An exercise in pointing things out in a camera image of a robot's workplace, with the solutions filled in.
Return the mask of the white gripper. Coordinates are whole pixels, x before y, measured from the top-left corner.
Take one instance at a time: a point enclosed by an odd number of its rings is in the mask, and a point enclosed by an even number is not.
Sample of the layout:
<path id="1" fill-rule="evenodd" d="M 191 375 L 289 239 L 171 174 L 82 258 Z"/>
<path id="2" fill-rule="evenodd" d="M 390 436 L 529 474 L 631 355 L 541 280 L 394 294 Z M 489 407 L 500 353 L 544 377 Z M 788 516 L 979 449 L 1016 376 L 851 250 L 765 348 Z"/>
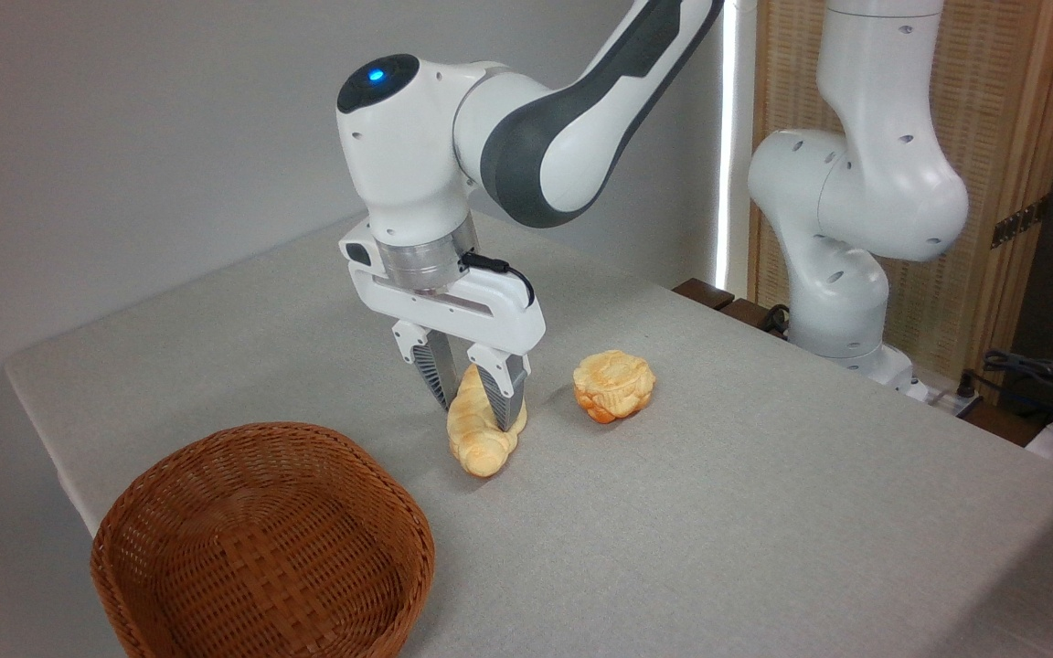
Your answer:
<path id="1" fill-rule="evenodd" d="M 343 238 L 339 247 L 356 294 L 369 310 L 397 318 L 394 340 L 442 408 L 450 408 L 460 385 L 448 341 L 448 334 L 454 334 L 475 343 L 466 355 L 479 366 L 498 426 L 510 430 L 521 413 L 531 372 L 523 355 L 545 333 L 542 310 L 526 279 L 503 260 L 466 253 L 461 263 L 468 270 L 444 292 L 415 294 L 385 278 L 372 238 Z"/>

